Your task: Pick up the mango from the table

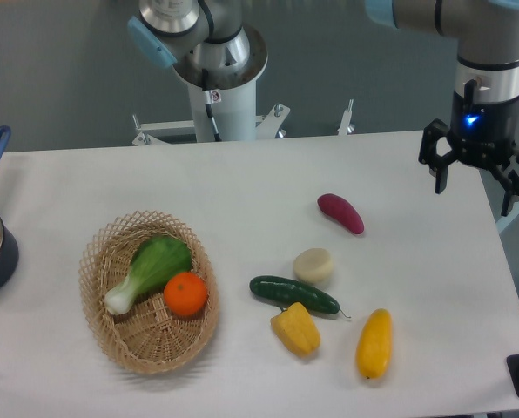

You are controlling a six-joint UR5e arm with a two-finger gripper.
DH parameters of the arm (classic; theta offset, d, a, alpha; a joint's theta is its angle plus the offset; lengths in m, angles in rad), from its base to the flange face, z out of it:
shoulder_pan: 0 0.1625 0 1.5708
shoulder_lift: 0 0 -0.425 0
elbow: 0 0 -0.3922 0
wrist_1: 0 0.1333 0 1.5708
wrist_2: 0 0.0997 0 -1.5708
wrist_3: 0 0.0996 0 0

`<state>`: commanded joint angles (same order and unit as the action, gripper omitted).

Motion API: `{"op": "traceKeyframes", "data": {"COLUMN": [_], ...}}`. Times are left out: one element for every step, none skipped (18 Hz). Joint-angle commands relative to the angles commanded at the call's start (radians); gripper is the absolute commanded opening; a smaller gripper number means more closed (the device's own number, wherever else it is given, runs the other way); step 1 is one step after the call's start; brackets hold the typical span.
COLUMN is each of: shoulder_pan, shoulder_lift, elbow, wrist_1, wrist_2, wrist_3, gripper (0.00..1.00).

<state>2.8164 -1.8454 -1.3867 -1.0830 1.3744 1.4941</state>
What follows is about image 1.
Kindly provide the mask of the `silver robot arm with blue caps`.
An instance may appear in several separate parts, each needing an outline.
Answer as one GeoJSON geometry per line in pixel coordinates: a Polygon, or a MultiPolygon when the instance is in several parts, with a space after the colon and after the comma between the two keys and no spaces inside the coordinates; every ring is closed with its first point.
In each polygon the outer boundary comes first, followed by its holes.
{"type": "MultiPolygon", "coordinates": [[[[419,160],[442,192],[454,162],[490,172],[502,185],[502,214],[519,199],[519,1],[368,1],[369,18],[458,43],[451,120],[432,121],[419,160]]],[[[238,1],[142,1],[127,24],[137,48],[190,86],[197,139],[229,139],[213,106],[253,83],[266,66],[262,38],[244,25],[238,1]]]]}

